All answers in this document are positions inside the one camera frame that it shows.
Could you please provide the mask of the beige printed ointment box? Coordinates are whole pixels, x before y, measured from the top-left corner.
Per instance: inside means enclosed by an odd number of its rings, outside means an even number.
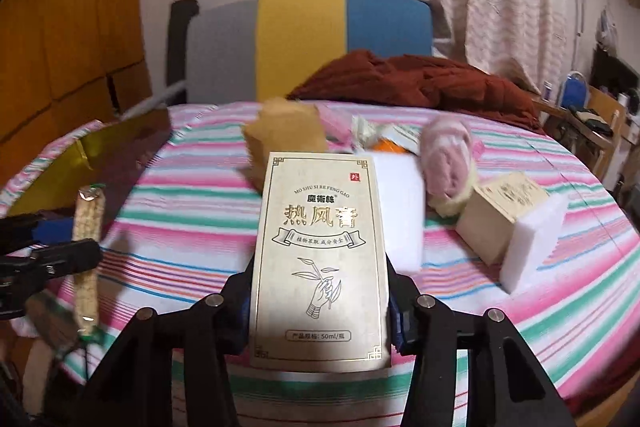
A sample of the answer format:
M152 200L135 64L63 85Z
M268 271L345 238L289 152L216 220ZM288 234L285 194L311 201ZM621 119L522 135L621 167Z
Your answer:
M386 369L388 300L372 159L271 154L250 290L250 364L304 373Z

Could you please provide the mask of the white foam block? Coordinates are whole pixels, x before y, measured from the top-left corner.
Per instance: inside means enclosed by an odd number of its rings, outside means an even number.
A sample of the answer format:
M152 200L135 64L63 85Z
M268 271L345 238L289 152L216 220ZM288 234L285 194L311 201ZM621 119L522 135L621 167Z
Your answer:
M410 153L361 152L370 158L378 187L384 248L396 272L421 270L425 186L418 158Z
M508 294L529 285L536 270L553 253L567 209L567 197L553 194L516 219L499 274L500 285Z

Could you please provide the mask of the pink knitted sock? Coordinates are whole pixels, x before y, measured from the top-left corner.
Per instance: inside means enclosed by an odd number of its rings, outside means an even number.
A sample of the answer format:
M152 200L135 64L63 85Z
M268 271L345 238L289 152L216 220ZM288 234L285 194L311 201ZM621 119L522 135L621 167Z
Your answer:
M439 116L420 132L419 162L427 194L443 202L469 197L485 147L460 119Z

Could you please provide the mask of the orange white snack bag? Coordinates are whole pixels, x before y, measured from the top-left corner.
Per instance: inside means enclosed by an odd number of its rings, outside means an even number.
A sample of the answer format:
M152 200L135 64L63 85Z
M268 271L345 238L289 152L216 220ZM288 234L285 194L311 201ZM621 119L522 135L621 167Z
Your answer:
M405 124L372 124L366 118L352 117L352 147L399 154L420 153L419 129Z

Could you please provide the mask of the yellow sponge block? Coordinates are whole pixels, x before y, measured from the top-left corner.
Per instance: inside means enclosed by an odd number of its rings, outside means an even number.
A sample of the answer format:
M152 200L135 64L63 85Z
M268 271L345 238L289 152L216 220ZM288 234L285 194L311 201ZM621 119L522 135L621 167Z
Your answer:
M250 167L245 174L259 193L264 188L271 152L326 153L329 150L318 108L284 98L265 101L257 117L243 124L242 135L250 155Z

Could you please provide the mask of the cracker snack packet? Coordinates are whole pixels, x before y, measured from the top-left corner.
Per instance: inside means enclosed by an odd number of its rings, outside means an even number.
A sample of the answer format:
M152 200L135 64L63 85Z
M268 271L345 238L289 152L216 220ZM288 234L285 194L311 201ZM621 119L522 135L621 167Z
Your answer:
M99 184L83 186L78 191L73 241L82 249L77 260L79 272L74 275L74 317L79 337L92 338L99 322L98 274L96 268L102 259L99 246L105 195Z

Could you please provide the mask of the small beige printed box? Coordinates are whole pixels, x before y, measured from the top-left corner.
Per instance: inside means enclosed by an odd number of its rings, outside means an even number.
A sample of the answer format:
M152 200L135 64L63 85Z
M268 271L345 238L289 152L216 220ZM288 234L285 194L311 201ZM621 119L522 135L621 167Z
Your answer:
M473 187L456 232L485 265L503 258L519 217L549 198L525 173L511 172Z

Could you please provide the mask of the gold tray box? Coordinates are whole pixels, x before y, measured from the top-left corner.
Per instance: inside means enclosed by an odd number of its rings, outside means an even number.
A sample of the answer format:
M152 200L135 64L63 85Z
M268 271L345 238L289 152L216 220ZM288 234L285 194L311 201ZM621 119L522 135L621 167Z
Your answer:
M73 207L81 187L99 184L105 220L117 217L144 170L172 135L166 108L112 122L70 144L9 205L10 217Z

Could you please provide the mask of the striped tablecloth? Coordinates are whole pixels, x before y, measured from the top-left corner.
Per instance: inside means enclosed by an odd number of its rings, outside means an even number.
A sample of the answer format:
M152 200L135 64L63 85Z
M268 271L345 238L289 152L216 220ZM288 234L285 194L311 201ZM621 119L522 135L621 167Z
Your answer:
M131 315L192 305L219 291L254 253L260 199L243 176L243 124L254 103L171 109L174 133L157 153L104 239L99 338L66 355L55 376L80 384ZM562 234L533 283L514 294L460 241L454 222L429 213L423 225L421 291L455 310L496 307L516 325L575 415L596 407L639 368L639 236L588 168L546 136L466 118L484 150L484 179L521 171L568 199ZM229 362L245 426L396 426L413 361L363 376L296 376Z

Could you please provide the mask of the wooden wardrobe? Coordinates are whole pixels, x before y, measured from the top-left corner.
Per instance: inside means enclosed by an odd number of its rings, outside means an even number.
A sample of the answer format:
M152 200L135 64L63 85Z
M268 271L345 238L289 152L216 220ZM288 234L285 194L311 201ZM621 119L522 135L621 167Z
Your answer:
M1 0L1 179L152 93L140 0Z

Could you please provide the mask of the dark red quilted jacket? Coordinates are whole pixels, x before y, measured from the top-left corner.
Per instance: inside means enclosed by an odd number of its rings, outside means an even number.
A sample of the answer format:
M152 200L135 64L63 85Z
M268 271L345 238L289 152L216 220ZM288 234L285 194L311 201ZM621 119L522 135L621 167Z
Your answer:
M448 58L410 54L382 58L356 50L321 67L286 97L436 109L544 132L524 90L506 78Z

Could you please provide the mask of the wooden side desk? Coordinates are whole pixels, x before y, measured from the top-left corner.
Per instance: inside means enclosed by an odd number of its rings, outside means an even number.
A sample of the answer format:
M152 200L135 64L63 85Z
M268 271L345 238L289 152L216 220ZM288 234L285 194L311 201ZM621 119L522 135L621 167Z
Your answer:
M613 191L631 150L639 140L639 121L625 106L600 90L589 88L587 108L596 112L611 128L611 136L586 125L569 109L530 97L544 122L544 132L574 154L608 189Z

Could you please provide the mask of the blue folding chair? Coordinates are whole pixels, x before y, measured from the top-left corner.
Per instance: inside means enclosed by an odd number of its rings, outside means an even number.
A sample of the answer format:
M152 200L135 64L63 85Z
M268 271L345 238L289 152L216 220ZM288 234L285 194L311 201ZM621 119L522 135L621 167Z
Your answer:
M558 106L571 108L585 108L589 100L589 84L584 75L572 70L562 83Z

